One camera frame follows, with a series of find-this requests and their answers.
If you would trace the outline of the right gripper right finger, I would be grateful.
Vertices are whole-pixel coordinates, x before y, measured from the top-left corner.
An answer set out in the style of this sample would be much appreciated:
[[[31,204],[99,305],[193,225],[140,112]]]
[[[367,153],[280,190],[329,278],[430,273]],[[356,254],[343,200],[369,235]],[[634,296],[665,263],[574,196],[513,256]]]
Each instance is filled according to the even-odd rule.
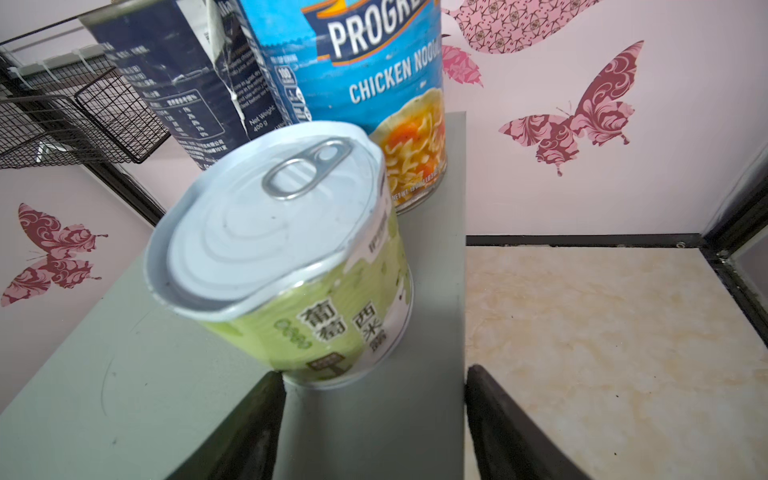
[[[468,369],[465,405],[482,479],[589,479],[481,365]]]

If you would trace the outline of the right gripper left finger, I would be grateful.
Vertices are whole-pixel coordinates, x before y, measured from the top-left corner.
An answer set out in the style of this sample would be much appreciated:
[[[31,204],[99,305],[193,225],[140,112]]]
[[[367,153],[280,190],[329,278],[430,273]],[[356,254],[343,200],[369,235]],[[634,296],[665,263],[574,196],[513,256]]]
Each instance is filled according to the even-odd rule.
[[[285,402],[282,374],[267,373],[169,477],[272,478]]]

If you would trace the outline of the green short can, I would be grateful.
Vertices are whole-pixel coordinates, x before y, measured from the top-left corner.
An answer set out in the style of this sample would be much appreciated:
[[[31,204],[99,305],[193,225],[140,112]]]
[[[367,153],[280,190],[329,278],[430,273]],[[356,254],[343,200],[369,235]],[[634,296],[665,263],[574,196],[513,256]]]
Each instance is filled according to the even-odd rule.
[[[156,226],[156,298],[297,386],[366,375],[400,342],[413,281],[382,150],[338,121],[229,152]]]

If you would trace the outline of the dark navy tall can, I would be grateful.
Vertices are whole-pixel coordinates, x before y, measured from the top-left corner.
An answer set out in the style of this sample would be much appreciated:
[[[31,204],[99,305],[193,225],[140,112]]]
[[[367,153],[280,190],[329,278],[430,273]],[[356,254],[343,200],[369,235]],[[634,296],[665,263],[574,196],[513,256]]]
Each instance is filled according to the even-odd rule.
[[[114,1],[81,23],[202,170],[284,126],[235,1]]]

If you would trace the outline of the blue chicken noodle soup can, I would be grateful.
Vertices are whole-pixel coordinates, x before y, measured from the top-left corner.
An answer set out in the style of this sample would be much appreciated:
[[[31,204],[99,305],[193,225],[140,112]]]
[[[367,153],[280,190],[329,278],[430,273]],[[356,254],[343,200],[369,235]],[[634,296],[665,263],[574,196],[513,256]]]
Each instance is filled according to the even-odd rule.
[[[447,167],[439,2],[241,1],[238,9],[287,123],[362,128],[384,153],[399,213],[433,193]]]

